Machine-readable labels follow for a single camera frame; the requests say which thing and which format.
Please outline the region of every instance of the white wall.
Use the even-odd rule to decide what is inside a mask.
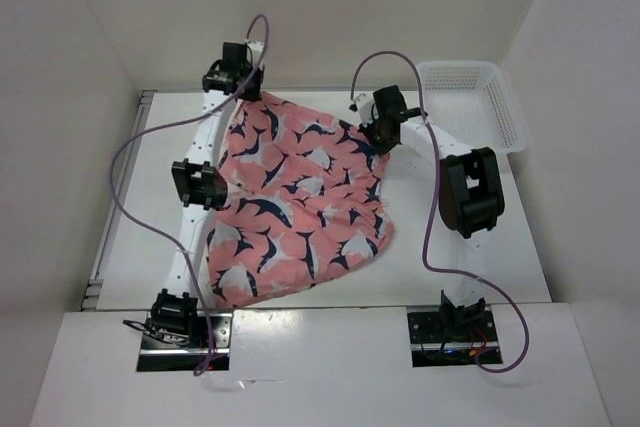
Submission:
[[[613,424],[638,425],[640,0],[535,0],[502,66],[530,132],[513,165],[552,292],[572,302]]]
[[[225,40],[240,41],[249,20],[268,14],[274,87],[350,85],[372,51],[394,48],[418,60],[498,61],[530,0],[89,0],[138,88],[200,83]],[[379,61],[363,85],[411,77]]]
[[[136,94],[86,0],[0,0],[0,423],[27,425]]]

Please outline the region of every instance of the fish print fabric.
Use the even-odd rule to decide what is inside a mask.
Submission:
[[[336,279],[391,239],[379,198],[388,156],[353,125],[263,93],[238,108],[223,149],[220,173],[246,196],[207,238],[216,308]]]

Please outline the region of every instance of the black clamp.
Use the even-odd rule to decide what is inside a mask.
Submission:
[[[504,196],[496,154],[488,147],[440,160],[440,216],[451,230],[468,239],[491,230],[504,213]]]
[[[205,92],[220,90],[225,95],[234,93],[253,70],[253,59],[247,60],[250,53],[247,44],[225,42],[222,59],[216,60],[202,77],[202,89]],[[248,101],[259,100],[263,76],[264,68],[259,68],[238,97]]]
[[[204,206],[205,210],[220,210],[224,206],[227,200],[227,182],[209,162],[191,164],[188,159],[174,162],[171,175],[185,207],[197,204]]]
[[[377,117],[367,125],[360,124],[360,132],[365,135],[376,154],[384,155],[400,144],[400,124],[419,116],[420,109],[407,109],[407,103],[397,85],[376,90],[373,100],[373,111],[377,112]]]
[[[456,307],[440,292],[440,322],[450,337],[465,336],[470,329],[482,325],[485,317],[486,302],[484,298],[473,305]]]
[[[167,289],[162,289],[151,306],[149,326],[155,332],[166,331],[170,334],[197,339],[200,335],[196,332],[197,304],[198,299],[189,297],[186,292],[182,297],[177,297],[169,294]]]

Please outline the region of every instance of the plastic basket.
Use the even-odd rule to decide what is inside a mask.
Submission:
[[[524,129],[500,68],[491,62],[422,62],[418,72],[433,121],[471,147],[524,150]]]

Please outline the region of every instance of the white floor panel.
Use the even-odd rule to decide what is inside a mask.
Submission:
[[[123,318],[65,316],[32,427],[141,425],[604,427],[609,422],[571,310],[523,305],[525,361],[412,368],[403,308],[237,311],[227,372],[137,373],[140,334]],[[505,361],[522,347],[509,306],[494,307]]]
[[[347,92],[274,92],[292,102],[329,112],[357,123],[347,108]],[[409,106],[417,95],[406,93]],[[146,128],[185,119],[202,111],[202,94],[156,94]],[[180,210],[171,163],[181,160],[193,138],[195,126],[177,127],[143,138],[125,199],[137,217],[174,235],[179,234]],[[526,222],[522,203],[505,158],[500,159],[506,209],[488,245],[487,277],[505,288],[517,302],[549,302],[549,292]],[[392,151],[382,183],[382,199],[396,232],[390,245],[370,265],[334,280],[258,308],[359,307],[427,305],[440,302],[444,276],[428,272],[421,263],[422,240],[433,190],[433,168],[412,150]],[[449,232],[438,218],[430,260],[447,266],[451,258]],[[162,288],[174,249],[166,240],[116,216],[110,242],[100,266],[104,278],[99,310],[148,309]],[[207,286],[206,269],[200,284]],[[209,302],[210,288],[204,289]],[[504,302],[489,292],[491,303]]]

